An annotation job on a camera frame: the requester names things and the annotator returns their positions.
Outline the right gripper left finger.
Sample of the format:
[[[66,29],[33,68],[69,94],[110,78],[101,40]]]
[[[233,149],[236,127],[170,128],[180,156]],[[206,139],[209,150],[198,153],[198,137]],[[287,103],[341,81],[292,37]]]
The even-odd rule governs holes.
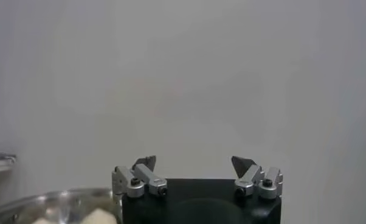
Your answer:
[[[151,195],[166,196],[168,193],[167,180],[153,172],[155,165],[156,156],[152,155],[137,159],[131,168],[116,166],[111,174],[113,195],[140,198],[148,189]]]

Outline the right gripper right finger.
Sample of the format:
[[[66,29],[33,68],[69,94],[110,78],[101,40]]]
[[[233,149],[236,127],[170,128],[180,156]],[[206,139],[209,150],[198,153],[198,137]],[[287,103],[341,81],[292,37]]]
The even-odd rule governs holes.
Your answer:
[[[282,197],[283,174],[279,168],[270,167],[267,172],[255,161],[233,156],[231,162],[238,178],[234,181],[237,198],[250,197],[255,192],[265,200]]]

